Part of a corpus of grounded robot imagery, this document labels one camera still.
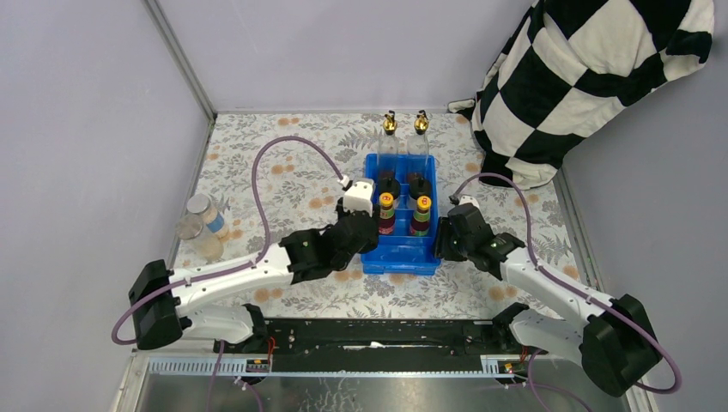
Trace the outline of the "brown sauce bottle yellow cap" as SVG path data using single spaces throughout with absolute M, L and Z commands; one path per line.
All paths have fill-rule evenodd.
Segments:
M 390 235 L 395 227 L 395 198 L 390 192 L 379 195 L 379 234 Z

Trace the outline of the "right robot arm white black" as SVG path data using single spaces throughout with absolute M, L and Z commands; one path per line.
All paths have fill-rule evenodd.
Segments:
M 615 299 L 539 264 L 522 240 L 494 233 L 480 209 L 461 203 L 439 219 L 434 254 L 469 261 L 483 272 L 538 299 L 556 313 L 544 316 L 515 303 L 492 320 L 492 340 L 506 354 L 540 348 L 581 366 L 604 393 L 620 397 L 664 357 L 644 306 Z

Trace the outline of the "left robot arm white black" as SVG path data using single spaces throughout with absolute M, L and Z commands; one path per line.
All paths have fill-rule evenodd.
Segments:
M 267 337 L 264 316 L 253 304 L 234 309 L 219 301 L 260 288 L 326 278 L 347 268 L 355 255 L 376 248 L 379 211 L 343 212 L 322 229 L 299 230 L 251 255 L 191 270 L 170 270 L 162 260 L 146 264 L 128 297 L 134 345 L 164 348 L 180 339 L 236 343 L 259 351 Z

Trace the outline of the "black lid spice jar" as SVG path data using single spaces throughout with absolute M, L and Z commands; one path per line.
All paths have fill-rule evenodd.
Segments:
M 394 176 L 386 176 L 378 180 L 379 194 L 389 193 L 397 200 L 401 194 L 401 185 Z
M 429 179 L 420 173 L 411 173 L 408 175 L 409 198 L 410 203 L 416 204 L 419 197 L 431 197 L 433 186 Z

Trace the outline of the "glass oil bottle gold spout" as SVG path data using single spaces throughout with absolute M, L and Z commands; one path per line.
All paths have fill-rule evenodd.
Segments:
M 379 137 L 377 153 L 378 180 L 394 179 L 396 175 L 399 142 L 396 137 L 397 120 L 395 116 L 396 113 L 390 110 L 385 114 L 382 124 L 384 134 Z

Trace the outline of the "blue plastic divided bin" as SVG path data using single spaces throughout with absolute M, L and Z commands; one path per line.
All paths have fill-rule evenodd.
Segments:
M 424 178 L 432 186 L 430 198 L 433 207 L 430 228 L 425 236 L 412 236 L 410 223 L 414 209 L 410 206 L 408 160 L 405 154 L 398 156 L 395 179 L 400 184 L 398 204 L 395 208 L 393 233 L 379 236 L 378 247 L 361 256 L 363 271 L 368 275 L 387 273 L 432 276 L 440 267 L 441 260 L 434 255 L 436 232 L 440 217 L 438 209 L 436 159 L 430 155 Z

